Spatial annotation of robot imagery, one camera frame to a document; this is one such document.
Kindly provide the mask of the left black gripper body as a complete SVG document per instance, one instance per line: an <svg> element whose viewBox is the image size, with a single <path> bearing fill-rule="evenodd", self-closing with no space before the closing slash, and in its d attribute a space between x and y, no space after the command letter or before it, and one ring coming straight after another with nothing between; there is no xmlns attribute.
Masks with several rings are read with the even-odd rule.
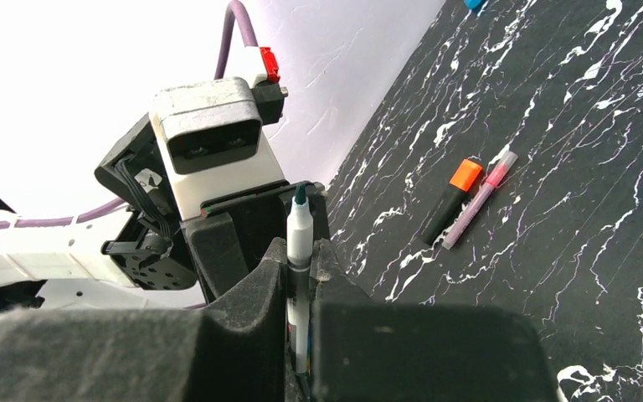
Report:
<svg viewBox="0 0 643 402"><path fill-rule="evenodd" d="M210 302L247 276L273 239L285 238L295 192L286 181L266 184L207 203L200 216L182 222L147 116L106 154L95 178L131 213L103 254L146 290L197 282Z"/></svg>

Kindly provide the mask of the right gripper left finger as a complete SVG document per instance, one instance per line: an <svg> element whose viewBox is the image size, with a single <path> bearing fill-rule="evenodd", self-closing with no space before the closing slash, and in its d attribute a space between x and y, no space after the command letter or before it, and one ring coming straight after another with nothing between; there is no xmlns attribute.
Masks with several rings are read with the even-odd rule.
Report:
<svg viewBox="0 0 643 402"><path fill-rule="evenodd" d="M0 401L282 401L285 242L199 310L14 310Z"/></svg>

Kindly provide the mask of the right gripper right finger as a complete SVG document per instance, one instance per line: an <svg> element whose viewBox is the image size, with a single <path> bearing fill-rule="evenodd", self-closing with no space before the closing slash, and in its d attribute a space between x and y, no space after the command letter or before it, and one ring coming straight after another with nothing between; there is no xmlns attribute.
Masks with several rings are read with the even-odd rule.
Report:
<svg viewBox="0 0 643 402"><path fill-rule="evenodd" d="M314 246L315 401L557 401L531 323L497 307L374 301L328 240Z"/></svg>

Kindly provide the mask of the white pen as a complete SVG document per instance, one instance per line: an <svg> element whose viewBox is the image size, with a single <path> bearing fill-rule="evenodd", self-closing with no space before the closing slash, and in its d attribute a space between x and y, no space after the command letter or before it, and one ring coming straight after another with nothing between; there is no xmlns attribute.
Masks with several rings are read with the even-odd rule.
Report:
<svg viewBox="0 0 643 402"><path fill-rule="evenodd" d="M293 367L297 374L308 372L310 325L310 272L314 243L314 219L306 194L299 183L291 199L286 220L287 321Z"/></svg>

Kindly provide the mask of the black orange-tipped marker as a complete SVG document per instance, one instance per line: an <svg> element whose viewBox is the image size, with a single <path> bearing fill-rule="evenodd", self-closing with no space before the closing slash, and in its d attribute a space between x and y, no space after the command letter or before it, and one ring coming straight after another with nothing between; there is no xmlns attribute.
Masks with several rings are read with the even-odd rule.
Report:
<svg viewBox="0 0 643 402"><path fill-rule="evenodd" d="M469 194L469 191L462 190L451 184L448 185L432 210L429 222L420 232L419 239L424 244L432 246L438 236L450 224L450 221L455 218L457 211L466 201Z"/></svg>

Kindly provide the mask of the orange marker cap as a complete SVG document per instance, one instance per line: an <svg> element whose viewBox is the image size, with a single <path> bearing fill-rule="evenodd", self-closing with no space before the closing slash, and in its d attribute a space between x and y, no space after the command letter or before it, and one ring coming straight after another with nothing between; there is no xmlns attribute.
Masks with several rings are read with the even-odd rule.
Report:
<svg viewBox="0 0 643 402"><path fill-rule="evenodd" d="M457 191L468 193L482 172L480 164L464 159L450 178L449 185Z"/></svg>

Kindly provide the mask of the light pink pen cap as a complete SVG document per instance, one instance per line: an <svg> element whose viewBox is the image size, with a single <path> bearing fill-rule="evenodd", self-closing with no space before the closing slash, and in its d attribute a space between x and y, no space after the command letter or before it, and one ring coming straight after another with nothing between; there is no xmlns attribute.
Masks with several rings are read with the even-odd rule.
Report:
<svg viewBox="0 0 643 402"><path fill-rule="evenodd" d="M511 170L514 163L517 161L518 155L512 151L506 151L502 155L502 158L498 161L496 166L492 169L488 177L486 178L486 183L491 185L493 188L498 187L504 177Z"/></svg>

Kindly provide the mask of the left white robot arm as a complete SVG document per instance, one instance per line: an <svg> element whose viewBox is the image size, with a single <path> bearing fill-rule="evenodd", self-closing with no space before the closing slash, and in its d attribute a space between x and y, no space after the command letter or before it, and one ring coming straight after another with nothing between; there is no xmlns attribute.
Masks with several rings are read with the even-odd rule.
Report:
<svg viewBox="0 0 643 402"><path fill-rule="evenodd" d="M95 171L119 201L0 223L0 287L88 278L150 290L199 284L218 298L286 234L296 188L273 168L264 124L257 112L143 118Z"/></svg>

